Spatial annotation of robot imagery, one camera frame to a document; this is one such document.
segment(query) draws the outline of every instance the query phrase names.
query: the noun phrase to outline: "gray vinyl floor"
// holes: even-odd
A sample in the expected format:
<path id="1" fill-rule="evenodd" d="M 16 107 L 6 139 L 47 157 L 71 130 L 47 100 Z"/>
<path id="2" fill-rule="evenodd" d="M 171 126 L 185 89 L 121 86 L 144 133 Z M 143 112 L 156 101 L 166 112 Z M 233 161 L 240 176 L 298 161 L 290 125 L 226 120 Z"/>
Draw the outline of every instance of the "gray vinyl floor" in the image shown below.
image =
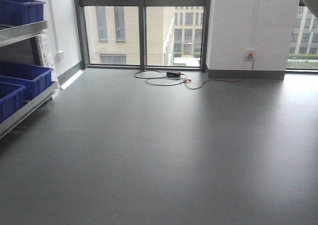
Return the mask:
<path id="1" fill-rule="evenodd" d="M 318 224 L 318 75 L 135 72 L 86 70 L 0 140 L 1 225 Z"/>

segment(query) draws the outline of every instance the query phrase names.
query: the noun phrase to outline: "black power adapter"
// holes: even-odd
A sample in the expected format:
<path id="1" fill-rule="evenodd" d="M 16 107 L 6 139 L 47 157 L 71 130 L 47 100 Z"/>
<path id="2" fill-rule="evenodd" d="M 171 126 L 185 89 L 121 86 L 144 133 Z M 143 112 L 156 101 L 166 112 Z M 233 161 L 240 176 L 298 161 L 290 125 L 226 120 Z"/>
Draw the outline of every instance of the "black power adapter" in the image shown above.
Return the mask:
<path id="1" fill-rule="evenodd" d="M 181 78 L 181 72 L 167 71 L 167 77 Z"/>

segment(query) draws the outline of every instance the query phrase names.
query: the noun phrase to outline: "baseboard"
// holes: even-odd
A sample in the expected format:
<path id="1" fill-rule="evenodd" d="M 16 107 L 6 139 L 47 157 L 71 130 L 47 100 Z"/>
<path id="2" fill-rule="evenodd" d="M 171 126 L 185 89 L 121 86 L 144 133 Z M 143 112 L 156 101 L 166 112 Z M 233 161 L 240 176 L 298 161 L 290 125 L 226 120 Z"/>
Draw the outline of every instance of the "baseboard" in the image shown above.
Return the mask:
<path id="1" fill-rule="evenodd" d="M 73 67 L 71 67 L 69 70 L 67 70 L 65 73 L 58 76 L 59 84 L 62 85 L 67 80 L 69 80 L 74 74 L 76 74 L 79 70 L 81 70 L 82 62 L 77 63 Z"/>
<path id="2" fill-rule="evenodd" d="M 231 78 L 240 79 L 248 76 L 249 70 L 209 70 L 207 69 L 208 78 Z M 275 79 L 283 80 L 285 78 L 285 71 L 253 71 L 250 79 Z"/>

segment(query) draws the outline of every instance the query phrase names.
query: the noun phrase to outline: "shelf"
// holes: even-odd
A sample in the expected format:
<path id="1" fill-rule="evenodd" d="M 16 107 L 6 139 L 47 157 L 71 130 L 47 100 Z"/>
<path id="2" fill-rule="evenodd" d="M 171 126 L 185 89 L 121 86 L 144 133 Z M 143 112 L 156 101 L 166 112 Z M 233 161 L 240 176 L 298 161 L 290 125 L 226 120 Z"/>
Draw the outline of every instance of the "shelf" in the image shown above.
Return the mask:
<path id="1" fill-rule="evenodd" d="M 0 47 L 40 35 L 44 33 L 43 30 L 47 28 L 47 25 L 47 21 L 43 20 L 0 30 Z"/>
<path id="2" fill-rule="evenodd" d="M 10 132 L 16 125 L 22 122 L 34 110 L 45 103 L 58 89 L 58 83 L 53 83 L 50 87 L 36 96 L 33 100 L 25 104 L 20 110 L 10 116 L 0 124 L 0 139 Z"/>

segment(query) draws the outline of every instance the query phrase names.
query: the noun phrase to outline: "blue plastic crate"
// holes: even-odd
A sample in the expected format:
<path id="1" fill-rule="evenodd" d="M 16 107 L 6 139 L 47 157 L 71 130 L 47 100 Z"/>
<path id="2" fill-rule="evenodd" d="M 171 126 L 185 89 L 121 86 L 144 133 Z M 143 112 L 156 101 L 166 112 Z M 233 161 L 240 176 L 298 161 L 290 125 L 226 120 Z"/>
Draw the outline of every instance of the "blue plastic crate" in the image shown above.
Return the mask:
<path id="1" fill-rule="evenodd" d="M 23 99 L 32 100 L 52 85 L 52 70 L 41 66 L 0 61 L 0 82 L 25 86 Z"/>
<path id="2" fill-rule="evenodd" d="M 0 82 L 0 123 L 23 106 L 25 86 Z"/>
<path id="3" fill-rule="evenodd" d="M 0 0 L 0 24 L 19 26 L 42 21 L 44 4 L 38 0 Z"/>

